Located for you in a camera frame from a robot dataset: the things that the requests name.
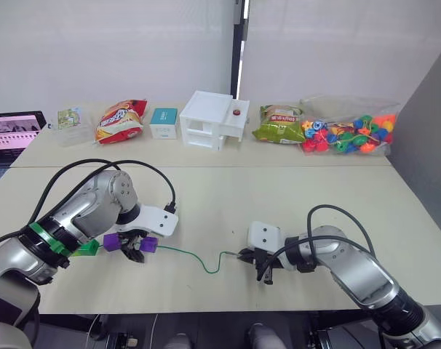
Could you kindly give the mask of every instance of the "green block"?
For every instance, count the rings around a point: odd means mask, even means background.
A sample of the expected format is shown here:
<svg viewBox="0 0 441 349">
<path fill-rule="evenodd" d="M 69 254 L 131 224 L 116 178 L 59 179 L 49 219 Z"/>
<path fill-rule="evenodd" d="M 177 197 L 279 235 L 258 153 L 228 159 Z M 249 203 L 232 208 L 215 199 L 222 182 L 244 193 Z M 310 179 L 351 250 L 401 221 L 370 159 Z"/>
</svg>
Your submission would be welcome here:
<svg viewBox="0 0 441 349">
<path fill-rule="evenodd" d="M 75 251 L 72 257 L 76 256 L 95 256 L 98 253 L 99 242 L 91 240 L 88 244 L 81 245 L 79 249 Z"/>
</svg>

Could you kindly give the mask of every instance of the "chip bag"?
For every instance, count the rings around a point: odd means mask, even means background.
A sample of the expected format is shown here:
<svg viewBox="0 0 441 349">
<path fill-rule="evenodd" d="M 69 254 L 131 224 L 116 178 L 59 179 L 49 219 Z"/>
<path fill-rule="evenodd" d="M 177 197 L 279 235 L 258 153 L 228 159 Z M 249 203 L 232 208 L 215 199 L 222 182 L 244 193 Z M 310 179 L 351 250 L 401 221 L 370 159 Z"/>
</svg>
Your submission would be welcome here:
<svg viewBox="0 0 441 349">
<path fill-rule="evenodd" d="M 290 105 L 261 106 L 261 125 L 253 135 L 266 142 L 297 144 L 305 140 L 299 107 Z"/>
<path fill-rule="evenodd" d="M 128 140 L 143 132 L 146 100 L 124 100 L 111 106 L 96 127 L 96 140 L 101 144 Z"/>
</svg>

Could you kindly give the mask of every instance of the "green cable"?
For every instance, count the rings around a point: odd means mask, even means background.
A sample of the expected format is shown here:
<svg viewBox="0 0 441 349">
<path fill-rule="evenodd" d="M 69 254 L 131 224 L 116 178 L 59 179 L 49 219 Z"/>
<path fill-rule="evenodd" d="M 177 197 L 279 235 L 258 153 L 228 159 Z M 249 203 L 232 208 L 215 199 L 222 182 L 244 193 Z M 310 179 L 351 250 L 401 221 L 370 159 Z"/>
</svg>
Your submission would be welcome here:
<svg viewBox="0 0 441 349">
<path fill-rule="evenodd" d="M 201 258 L 199 258 L 196 254 L 194 254 L 193 252 L 189 252 L 189 251 L 184 251 L 182 249 L 176 249 L 175 247 L 169 247 L 169 246 L 161 246 L 158 245 L 157 246 L 158 249 L 171 249 L 172 251 L 177 251 L 177 252 L 181 252 L 181 253 L 185 253 L 185 254 L 189 254 L 193 257 L 195 257 L 202 265 L 204 271 L 208 274 L 216 274 L 219 272 L 219 270 L 221 269 L 221 257 L 222 254 L 231 254 L 232 256 L 237 256 L 237 253 L 233 253 L 233 252 L 229 252 L 229 251 L 222 251 L 221 253 L 219 253 L 219 262 L 218 262 L 218 268 L 214 271 L 210 271 L 206 268 L 206 265 L 204 265 L 204 262 L 202 261 Z"/>
</svg>

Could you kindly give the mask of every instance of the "purple cube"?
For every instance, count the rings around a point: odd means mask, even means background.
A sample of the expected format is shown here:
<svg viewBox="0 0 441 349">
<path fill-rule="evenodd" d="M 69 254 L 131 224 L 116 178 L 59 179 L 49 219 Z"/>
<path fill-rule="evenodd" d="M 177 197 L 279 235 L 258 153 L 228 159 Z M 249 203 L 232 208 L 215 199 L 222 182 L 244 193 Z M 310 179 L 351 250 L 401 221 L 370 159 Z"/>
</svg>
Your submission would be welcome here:
<svg viewBox="0 0 441 349">
<path fill-rule="evenodd" d="M 157 238 L 146 236 L 141 240 L 140 251 L 154 253 L 157 248 Z"/>
<path fill-rule="evenodd" d="M 107 252 L 116 251 L 117 249 L 120 249 L 121 246 L 122 243 L 119 239 L 119 233 L 104 235 L 103 247 Z"/>
</svg>

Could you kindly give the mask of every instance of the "bag of toy beads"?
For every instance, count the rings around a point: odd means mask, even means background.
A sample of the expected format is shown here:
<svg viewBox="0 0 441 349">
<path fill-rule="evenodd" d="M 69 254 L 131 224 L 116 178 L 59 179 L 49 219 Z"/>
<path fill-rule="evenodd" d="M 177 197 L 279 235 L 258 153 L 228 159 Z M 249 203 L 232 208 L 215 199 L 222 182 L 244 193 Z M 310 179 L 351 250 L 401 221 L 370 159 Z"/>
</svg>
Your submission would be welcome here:
<svg viewBox="0 0 441 349">
<path fill-rule="evenodd" d="M 306 153 L 388 155 L 398 103 L 363 97 L 319 96 L 300 102 Z"/>
</svg>

